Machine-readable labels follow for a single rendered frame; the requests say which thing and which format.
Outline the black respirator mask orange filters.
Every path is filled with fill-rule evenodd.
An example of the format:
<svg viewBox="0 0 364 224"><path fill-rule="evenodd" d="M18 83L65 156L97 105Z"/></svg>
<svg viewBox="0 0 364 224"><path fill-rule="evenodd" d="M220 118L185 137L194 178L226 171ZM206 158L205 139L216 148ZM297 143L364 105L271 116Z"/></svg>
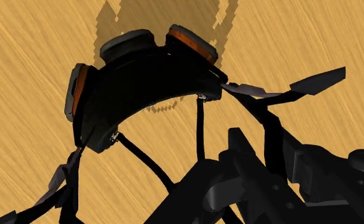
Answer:
<svg viewBox="0 0 364 224"><path fill-rule="evenodd" d="M147 106L173 97L197 95L197 156L203 160L203 103L220 99L222 90L250 97L252 113L261 119L266 135L271 136L280 133L281 124L269 113L268 106L317 94L346 76L344 68L327 71L292 84L283 94L230 84L215 66L216 49L180 25L170 27L164 46L155 44L150 31L138 29L108 41L100 55L105 62L103 68L77 64L69 80L65 114L73 124L76 150L66 164L57 168L48 191L33 207L0 217L0 224L28 224L53 207L62 210L60 224L82 224L76 217L76 191L83 150L101 153L121 141L119 124Z"/></svg>

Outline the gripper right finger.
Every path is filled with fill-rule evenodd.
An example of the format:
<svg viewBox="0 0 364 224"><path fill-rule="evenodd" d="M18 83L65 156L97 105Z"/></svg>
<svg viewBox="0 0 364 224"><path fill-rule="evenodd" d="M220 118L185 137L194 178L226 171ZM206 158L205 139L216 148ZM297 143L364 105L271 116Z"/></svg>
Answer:
<svg viewBox="0 0 364 224"><path fill-rule="evenodd" d="M339 208L351 224L364 224L364 150L341 158L283 132L286 173L310 208Z"/></svg>

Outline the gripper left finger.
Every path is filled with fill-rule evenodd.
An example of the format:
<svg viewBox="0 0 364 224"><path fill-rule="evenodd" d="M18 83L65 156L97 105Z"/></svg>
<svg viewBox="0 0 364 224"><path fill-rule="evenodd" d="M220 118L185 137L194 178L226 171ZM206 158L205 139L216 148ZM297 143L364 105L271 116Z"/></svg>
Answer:
<svg viewBox="0 0 364 224"><path fill-rule="evenodd" d="M238 204L245 224L305 224L305 205L271 174L241 129L228 131L219 160L198 161L144 224L216 224Z"/></svg>

